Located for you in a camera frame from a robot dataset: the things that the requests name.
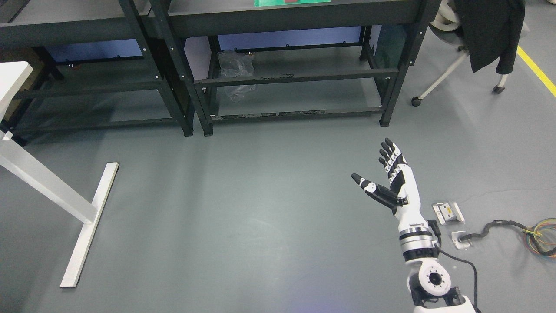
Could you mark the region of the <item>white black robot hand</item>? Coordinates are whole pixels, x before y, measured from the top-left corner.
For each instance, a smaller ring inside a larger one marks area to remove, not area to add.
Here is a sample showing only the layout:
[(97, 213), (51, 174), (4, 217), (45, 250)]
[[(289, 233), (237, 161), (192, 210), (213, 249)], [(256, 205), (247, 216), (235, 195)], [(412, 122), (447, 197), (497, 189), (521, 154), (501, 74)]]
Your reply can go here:
[(356, 173), (351, 178), (369, 197), (391, 209), (399, 221), (399, 232), (413, 227), (428, 228), (428, 222), (420, 212), (421, 200), (413, 170), (401, 149), (387, 137), (381, 147), (379, 162), (387, 173), (390, 186), (381, 186)]

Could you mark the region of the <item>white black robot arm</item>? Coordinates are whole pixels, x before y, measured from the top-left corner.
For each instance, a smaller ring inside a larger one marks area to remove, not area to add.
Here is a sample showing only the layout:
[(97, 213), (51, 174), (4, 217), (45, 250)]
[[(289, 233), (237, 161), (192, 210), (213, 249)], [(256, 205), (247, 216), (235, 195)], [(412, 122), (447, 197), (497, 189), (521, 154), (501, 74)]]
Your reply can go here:
[(441, 232), (436, 220), (428, 226), (411, 226), (400, 233), (405, 263), (410, 268), (407, 289), (415, 313), (479, 313), (480, 309), (460, 289), (452, 286), (447, 270), (438, 262)]

